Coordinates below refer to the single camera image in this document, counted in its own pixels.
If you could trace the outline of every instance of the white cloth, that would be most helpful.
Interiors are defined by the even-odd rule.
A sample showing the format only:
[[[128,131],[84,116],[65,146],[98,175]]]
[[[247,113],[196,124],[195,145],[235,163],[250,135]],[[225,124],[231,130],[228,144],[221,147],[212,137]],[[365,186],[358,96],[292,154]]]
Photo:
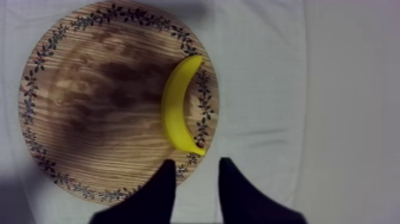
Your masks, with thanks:
[[[16,208],[18,203],[29,205],[23,214],[10,209],[6,216],[10,221],[26,214],[32,223],[87,223],[94,212],[104,208],[70,195],[42,174],[24,143],[17,107],[21,74],[32,48],[59,18],[92,2],[0,0],[0,151],[4,155],[0,157],[0,188],[4,180],[15,184],[2,200],[9,197]],[[196,172],[178,187],[173,222],[222,221],[217,186],[221,156],[231,157],[262,192],[291,206],[305,117],[303,1],[146,3],[172,13],[193,30],[212,59],[220,87],[214,140]],[[33,186],[29,176],[38,179],[39,186]]]

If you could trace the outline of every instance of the wooden plate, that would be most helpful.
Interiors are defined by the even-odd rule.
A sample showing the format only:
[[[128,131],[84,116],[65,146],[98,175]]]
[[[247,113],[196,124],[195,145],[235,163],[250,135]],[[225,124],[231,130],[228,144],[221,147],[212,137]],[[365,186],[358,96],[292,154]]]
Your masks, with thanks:
[[[69,193],[115,204],[172,158],[183,182],[201,157],[175,150],[161,126],[161,94],[174,67],[204,63],[189,85],[187,125],[208,148],[218,114],[213,66],[196,36],[170,15],[131,1],[83,7],[33,49],[19,96],[26,144],[37,165]]]

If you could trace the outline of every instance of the yellow banana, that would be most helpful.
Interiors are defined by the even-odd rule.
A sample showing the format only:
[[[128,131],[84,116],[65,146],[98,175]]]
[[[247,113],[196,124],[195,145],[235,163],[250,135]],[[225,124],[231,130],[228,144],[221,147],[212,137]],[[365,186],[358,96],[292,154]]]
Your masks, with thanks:
[[[185,123],[183,103],[190,80],[202,63],[201,55],[185,58],[172,71],[162,93],[162,122],[164,132],[173,146],[178,150],[204,155]]]

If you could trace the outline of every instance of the white surface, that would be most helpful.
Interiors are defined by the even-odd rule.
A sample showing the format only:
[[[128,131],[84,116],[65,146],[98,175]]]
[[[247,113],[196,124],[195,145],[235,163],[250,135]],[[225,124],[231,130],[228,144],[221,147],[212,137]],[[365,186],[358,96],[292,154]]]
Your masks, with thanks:
[[[400,220],[400,1],[306,0],[295,208],[310,224]]]
[[[100,205],[44,177],[26,150],[17,92],[32,48],[59,18],[92,0],[12,0],[5,16],[6,133],[37,223],[87,223]],[[260,190],[291,205],[305,117],[305,27],[301,0],[152,1],[186,23],[207,49],[220,85],[220,120],[210,152],[177,190],[175,222],[216,222],[217,165],[230,156]],[[192,7],[187,13],[184,7]]]

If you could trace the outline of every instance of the wood grain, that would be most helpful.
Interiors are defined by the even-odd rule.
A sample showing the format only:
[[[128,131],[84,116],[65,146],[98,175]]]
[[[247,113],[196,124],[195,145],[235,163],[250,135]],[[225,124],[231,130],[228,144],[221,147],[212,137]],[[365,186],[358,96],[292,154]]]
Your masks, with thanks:
[[[127,15],[135,9],[146,14],[132,21]],[[111,15],[110,23],[104,14]],[[97,15],[104,17],[101,24]],[[165,29],[141,24],[161,16],[170,20]],[[85,30],[82,25],[73,30],[77,17],[89,21]],[[54,44],[54,31],[62,27],[68,27],[65,37]],[[190,42],[178,39],[180,28]],[[167,158],[176,161],[177,179],[183,182],[202,158],[175,150],[164,136],[161,95],[174,67],[190,54],[186,45],[203,55],[200,70],[206,75],[199,72],[189,85],[185,119],[208,148],[217,124],[217,79],[207,52],[188,27],[131,1],[88,5],[61,19],[35,46],[20,86],[23,135],[39,167],[62,189],[103,204],[134,193]]]

